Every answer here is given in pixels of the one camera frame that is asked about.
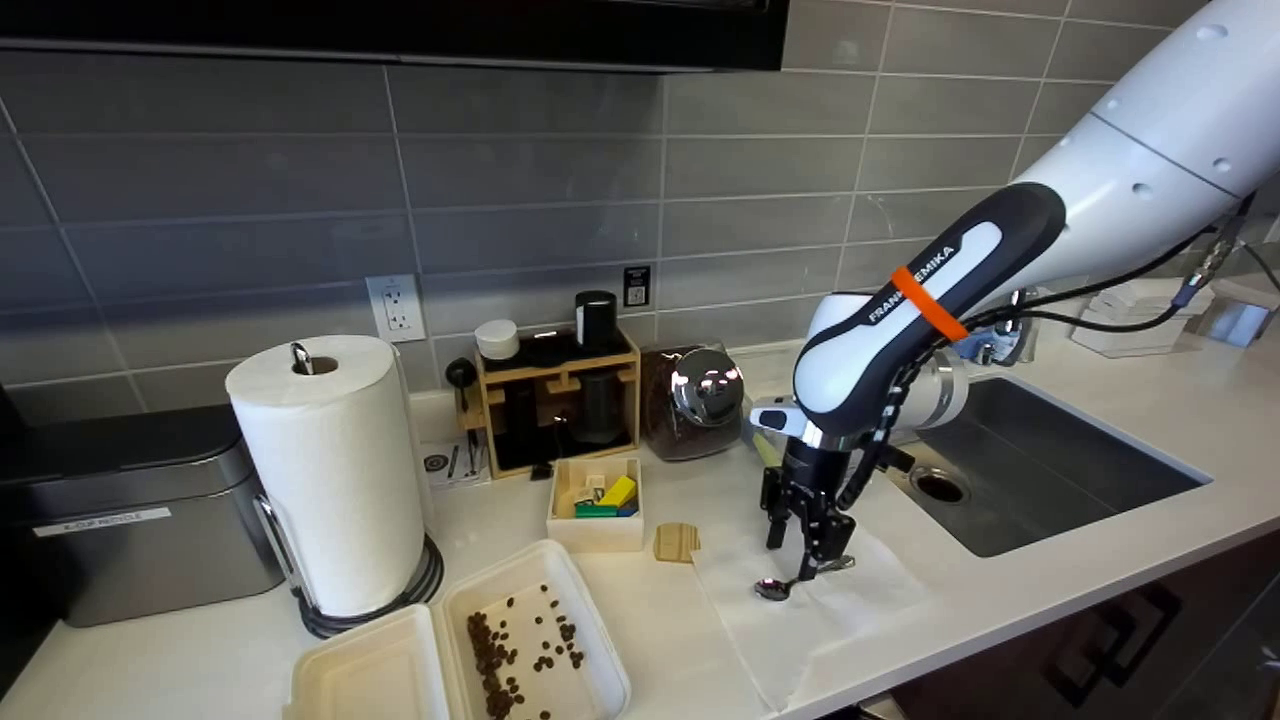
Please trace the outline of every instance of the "gray tile backsplash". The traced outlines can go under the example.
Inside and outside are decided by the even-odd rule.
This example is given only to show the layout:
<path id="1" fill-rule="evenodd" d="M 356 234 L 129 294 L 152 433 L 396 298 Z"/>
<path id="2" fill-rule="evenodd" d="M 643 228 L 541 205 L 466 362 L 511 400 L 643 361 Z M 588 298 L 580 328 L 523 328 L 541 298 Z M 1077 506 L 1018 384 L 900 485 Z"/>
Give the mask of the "gray tile backsplash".
<path id="1" fill-rule="evenodd" d="M 401 133 L 661 133 L 657 76 L 393 67 Z"/>
<path id="2" fill-rule="evenodd" d="M 791 294 L 774 304 L 726 304 L 661 314 L 661 342 L 767 342 L 804 336 L 821 294 Z"/>
<path id="3" fill-rule="evenodd" d="M 883 70 L 1040 76 L 1056 20 L 896 6 Z"/>
<path id="4" fill-rule="evenodd" d="M 380 67 L 150 57 L 3 57 L 19 133 L 388 133 Z"/>
<path id="5" fill-rule="evenodd" d="M 670 194 L 851 192 L 860 138 L 670 138 Z"/>
<path id="6" fill-rule="evenodd" d="M 32 137 L 69 222 L 401 209 L 380 137 Z"/>
<path id="7" fill-rule="evenodd" d="M 1044 83 L 1027 133 L 1068 133 L 1107 83 Z"/>
<path id="8" fill-rule="evenodd" d="M 1063 25 L 1062 53 L 1052 57 L 1052 76 L 1115 80 L 1150 49 L 1156 49 L 1160 35 L 1160 26 Z"/>
<path id="9" fill-rule="evenodd" d="M 94 308 L 0 314 L 3 384 L 125 373 Z"/>
<path id="10" fill-rule="evenodd" d="M 837 283 L 837 263 L 841 247 L 661 259 L 654 293 L 661 308 L 813 294 Z"/>
<path id="11" fill-rule="evenodd" d="M 346 283 L 414 268 L 403 213 L 69 222 L 103 304 Z"/>
<path id="12" fill-rule="evenodd" d="M 417 213 L 424 270 L 654 259 L 661 205 Z"/>
<path id="13" fill-rule="evenodd" d="M 0 314 L 90 304 L 56 228 L 0 233 Z"/>
<path id="14" fill-rule="evenodd" d="M 374 332 L 414 388 L 492 314 L 654 263 L 639 342 L 804 332 L 871 293 L 1202 0 L 791 0 L 787 70 L 611 76 L 0 57 L 0 381 L 32 421 L 224 400 L 267 342 Z"/>
<path id="15" fill-rule="evenodd" d="M 860 215 L 867 215 L 851 243 L 867 240 L 926 240 L 945 233 L 958 215 L 963 215 L 992 186 L 945 186 L 945 192 L 876 192 L 860 199 Z"/>
<path id="16" fill-rule="evenodd" d="M 1031 80 L 883 76 L 867 133 L 1026 133 Z"/>
<path id="17" fill-rule="evenodd" d="M 871 76 L 673 76 L 670 137 L 856 133 L 871 106 Z"/>
<path id="18" fill-rule="evenodd" d="M 49 209 L 28 177 L 19 147 L 13 145 L 13 133 L 0 129 L 0 228 L 32 222 L 49 222 Z"/>
<path id="19" fill-rule="evenodd" d="M 643 137 L 403 137 L 414 209 L 657 199 L 661 138 Z"/>
<path id="20" fill-rule="evenodd" d="M 108 308 L 132 369 L 241 361 L 304 336 L 374 336 L 363 283 Z"/>
<path id="21" fill-rule="evenodd" d="M 883 26 L 883 2 L 791 0 L 785 67 L 876 70 Z"/>
<path id="22" fill-rule="evenodd" d="M 665 256 L 841 243 L 848 194 L 751 194 L 665 205 Z"/>
<path id="23" fill-rule="evenodd" d="M 1002 184 L 1018 137 L 914 137 L 867 138 L 860 186 L 954 186 L 954 184 Z"/>

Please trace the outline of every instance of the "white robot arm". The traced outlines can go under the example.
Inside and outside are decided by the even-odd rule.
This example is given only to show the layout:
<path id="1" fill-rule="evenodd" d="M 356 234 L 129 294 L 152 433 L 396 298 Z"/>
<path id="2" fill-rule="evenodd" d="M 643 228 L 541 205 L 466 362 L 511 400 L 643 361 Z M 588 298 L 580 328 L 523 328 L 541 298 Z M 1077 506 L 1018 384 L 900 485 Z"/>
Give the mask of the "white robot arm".
<path id="1" fill-rule="evenodd" d="M 787 433 L 764 501 L 767 542 L 800 515 L 800 580 L 843 558 L 851 520 L 841 506 L 894 451 L 896 408 L 932 346 L 963 336 L 959 314 L 1008 293 L 1131 270 L 1243 205 L 1277 168 L 1280 6 L 1211 0 L 867 304 L 826 304 L 795 361 L 795 408 L 758 412 L 760 429 Z"/>

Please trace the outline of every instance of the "black container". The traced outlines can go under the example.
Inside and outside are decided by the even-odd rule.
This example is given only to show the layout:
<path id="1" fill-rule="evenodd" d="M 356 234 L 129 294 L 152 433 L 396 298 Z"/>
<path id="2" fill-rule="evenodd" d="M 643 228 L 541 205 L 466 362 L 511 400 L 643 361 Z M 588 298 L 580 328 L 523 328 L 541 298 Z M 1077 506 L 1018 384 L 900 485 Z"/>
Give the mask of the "black container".
<path id="1" fill-rule="evenodd" d="M 572 336 L 584 351 L 608 351 L 617 340 L 617 294 L 611 293 L 577 293 Z"/>

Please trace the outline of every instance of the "sponge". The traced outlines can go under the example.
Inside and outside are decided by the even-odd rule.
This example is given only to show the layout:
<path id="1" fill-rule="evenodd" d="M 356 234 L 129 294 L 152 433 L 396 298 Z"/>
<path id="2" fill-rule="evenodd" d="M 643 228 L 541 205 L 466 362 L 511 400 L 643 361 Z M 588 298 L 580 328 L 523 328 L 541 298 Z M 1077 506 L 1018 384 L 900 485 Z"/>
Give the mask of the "sponge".
<path id="1" fill-rule="evenodd" d="M 632 475 L 617 475 L 598 503 L 608 503 L 608 506 L 625 506 L 637 501 L 637 479 Z"/>

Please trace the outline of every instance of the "stainless steel sink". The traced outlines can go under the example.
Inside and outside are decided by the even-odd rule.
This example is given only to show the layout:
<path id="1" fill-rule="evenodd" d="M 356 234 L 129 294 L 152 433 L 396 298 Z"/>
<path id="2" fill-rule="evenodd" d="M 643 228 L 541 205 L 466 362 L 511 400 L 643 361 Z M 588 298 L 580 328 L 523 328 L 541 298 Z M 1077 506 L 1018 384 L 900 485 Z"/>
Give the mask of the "stainless steel sink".
<path id="1" fill-rule="evenodd" d="M 1204 485 L 1008 381 L 972 384 L 963 412 L 903 451 L 918 466 L 894 479 L 978 557 Z"/>

